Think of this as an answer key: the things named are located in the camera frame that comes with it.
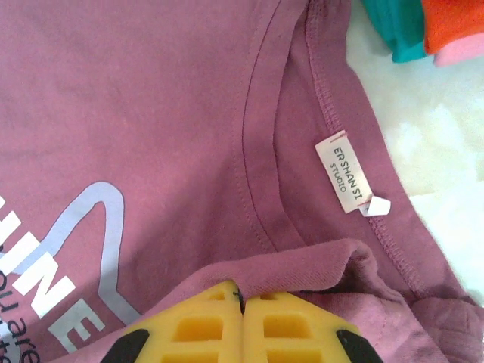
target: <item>clothing label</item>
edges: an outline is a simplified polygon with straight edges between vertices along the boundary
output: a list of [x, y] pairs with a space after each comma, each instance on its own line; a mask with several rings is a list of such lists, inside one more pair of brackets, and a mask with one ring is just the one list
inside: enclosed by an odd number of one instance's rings
[[380, 197], [371, 197], [370, 203], [360, 206], [360, 212], [364, 217], [386, 216], [390, 212], [392, 202]]
[[370, 202], [373, 196], [346, 131], [338, 132], [316, 145], [319, 158], [330, 177], [345, 213]]

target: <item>brand tag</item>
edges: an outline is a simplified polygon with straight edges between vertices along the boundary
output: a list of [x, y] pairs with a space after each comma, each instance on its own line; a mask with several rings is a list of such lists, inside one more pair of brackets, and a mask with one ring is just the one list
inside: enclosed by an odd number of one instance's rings
[[316, 151], [345, 213], [370, 202], [370, 185], [345, 131], [317, 144]]
[[371, 197], [369, 203], [360, 206], [360, 212], [364, 217], [386, 216], [390, 212], [392, 202], [380, 197]]

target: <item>mauve t-shirt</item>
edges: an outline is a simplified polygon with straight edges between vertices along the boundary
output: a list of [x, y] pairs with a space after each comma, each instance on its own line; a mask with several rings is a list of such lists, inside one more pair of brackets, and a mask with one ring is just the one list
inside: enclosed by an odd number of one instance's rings
[[[0, 1], [2, 363], [90, 362], [102, 337], [214, 262], [286, 251], [327, 276], [343, 238], [368, 248], [402, 306], [424, 306], [412, 317], [449, 361], [482, 358], [482, 310], [412, 209], [346, 65], [349, 11], [344, 0]], [[343, 212], [314, 148], [342, 130], [388, 216]], [[297, 258], [308, 248], [325, 252]], [[237, 280], [226, 263], [217, 271]], [[266, 269], [252, 270], [263, 284]], [[330, 292], [355, 292], [353, 275]], [[454, 330], [465, 344], [446, 353], [442, 331]]]

